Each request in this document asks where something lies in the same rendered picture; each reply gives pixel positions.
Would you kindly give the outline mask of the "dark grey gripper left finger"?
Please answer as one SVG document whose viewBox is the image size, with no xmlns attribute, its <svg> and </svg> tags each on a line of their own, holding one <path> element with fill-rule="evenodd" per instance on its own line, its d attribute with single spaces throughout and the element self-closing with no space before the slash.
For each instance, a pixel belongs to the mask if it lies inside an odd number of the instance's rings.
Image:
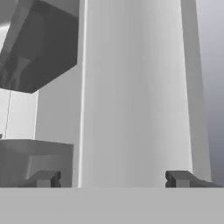
<svg viewBox="0 0 224 224">
<path fill-rule="evenodd" d="M 27 180 L 18 184 L 18 187 L 61 187 L 60 171 L 38 171 Z"/>
</svg>

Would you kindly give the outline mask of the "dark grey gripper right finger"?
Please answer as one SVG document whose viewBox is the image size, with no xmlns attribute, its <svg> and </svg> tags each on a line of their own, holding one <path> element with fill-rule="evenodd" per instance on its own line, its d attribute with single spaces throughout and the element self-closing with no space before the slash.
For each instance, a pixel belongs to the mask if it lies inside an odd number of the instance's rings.
<svg viewBox="0 0 224 224">
<path fill-rule="evenodd" d="M 221 188 L 221 185 L 216 185 L 213 182 L 208 182 L 199 178 L 196 178 L 189 171 L 166 171 L 166 187 L 208 187 L 208 188 Z"/>
</svg>

